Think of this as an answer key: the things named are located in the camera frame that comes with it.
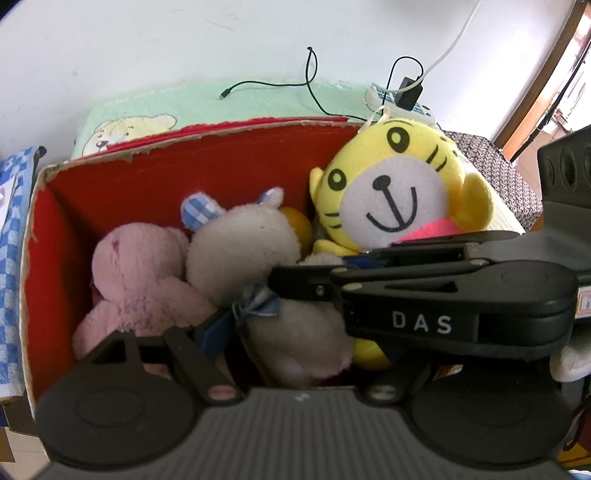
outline tiger plush face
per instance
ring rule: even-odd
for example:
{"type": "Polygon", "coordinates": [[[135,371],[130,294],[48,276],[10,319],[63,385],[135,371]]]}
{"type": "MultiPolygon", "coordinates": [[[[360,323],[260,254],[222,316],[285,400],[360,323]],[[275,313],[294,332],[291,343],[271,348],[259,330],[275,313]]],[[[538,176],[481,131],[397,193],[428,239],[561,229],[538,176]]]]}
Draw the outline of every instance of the tiger plush face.
{"type": "Polygon", "coordinates": [[[452,217],[465,179],[461,160],[441,132],[390,119],[359,133],[325,171],[312,170],[310,193],[332,240],[352,251],[459,233],[452,217]]]}

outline tiger plush eye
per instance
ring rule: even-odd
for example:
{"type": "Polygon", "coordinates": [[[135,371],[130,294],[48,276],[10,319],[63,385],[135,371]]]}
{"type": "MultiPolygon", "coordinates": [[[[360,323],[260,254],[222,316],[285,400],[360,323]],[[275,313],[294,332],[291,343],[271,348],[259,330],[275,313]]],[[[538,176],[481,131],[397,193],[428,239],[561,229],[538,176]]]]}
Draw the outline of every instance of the tiger plush eye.
{"type": "Polygon", "coordinates": [[[347,177],[345,172],[339,168],[335,168],[329,173],[329,187],[331,190],[339,192],[347,186],[347,177]]]}
{"type": "Polygon", "coordinates": [[[410,143],[410,135],[402,127],[392,127],[387,133],[388,143],[396,153],[404,153],[410,143]]]}

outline power strip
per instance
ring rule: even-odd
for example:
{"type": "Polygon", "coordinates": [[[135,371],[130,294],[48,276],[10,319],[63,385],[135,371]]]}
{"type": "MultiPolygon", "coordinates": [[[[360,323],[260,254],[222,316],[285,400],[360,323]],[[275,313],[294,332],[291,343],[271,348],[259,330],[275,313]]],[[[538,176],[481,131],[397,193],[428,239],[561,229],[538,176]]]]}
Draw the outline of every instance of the power strip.
{"type": "Polygon", "coordinates": [[[417,122],[421,122],[432,128],[439,129],[437,119],[433,116],[428,106],[416,103],[411,111],[404,110],[394,103],[394,95],[392,95],[392,93],[386,92],[374,85],[371,85],[365,92],[365,104],[370,110],[376,111],[382,106],[384,96],[386,97],[384,105],[388,105],[390,116],[392,118],[410,118],[411,120],[416,120],[417,122]]]}

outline blue ribbon bow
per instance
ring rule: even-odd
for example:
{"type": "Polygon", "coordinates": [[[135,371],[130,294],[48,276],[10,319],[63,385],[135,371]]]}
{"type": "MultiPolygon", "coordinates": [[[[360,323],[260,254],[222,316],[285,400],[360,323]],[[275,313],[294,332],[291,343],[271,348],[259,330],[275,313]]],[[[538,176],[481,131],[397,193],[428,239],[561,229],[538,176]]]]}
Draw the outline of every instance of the blue ribbon bow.
{"type": "Polygon", "coordinates": [[[244,325],[250,316],[273,317],[279,313],[279,297],[269,287],[261,283],[247,285],[239,300],[232,303],[232,314],[236,327],[244,325]]]}

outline das logo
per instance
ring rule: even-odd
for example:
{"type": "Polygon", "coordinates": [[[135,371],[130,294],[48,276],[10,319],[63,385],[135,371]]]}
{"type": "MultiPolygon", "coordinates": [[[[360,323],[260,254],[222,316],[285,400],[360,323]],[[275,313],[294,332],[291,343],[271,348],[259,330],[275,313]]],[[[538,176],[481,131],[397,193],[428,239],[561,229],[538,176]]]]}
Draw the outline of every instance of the das logo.
{"type": "Polygon", "coordinates": [[[403,312],[392,312],[392,325],[399,330],[407,332],[426,333],[428,335],[449,335],[452,333],[452,318],[448,315],[440,315],[438,318],[428,320],[422,313],[407,315],[403,312]]]}

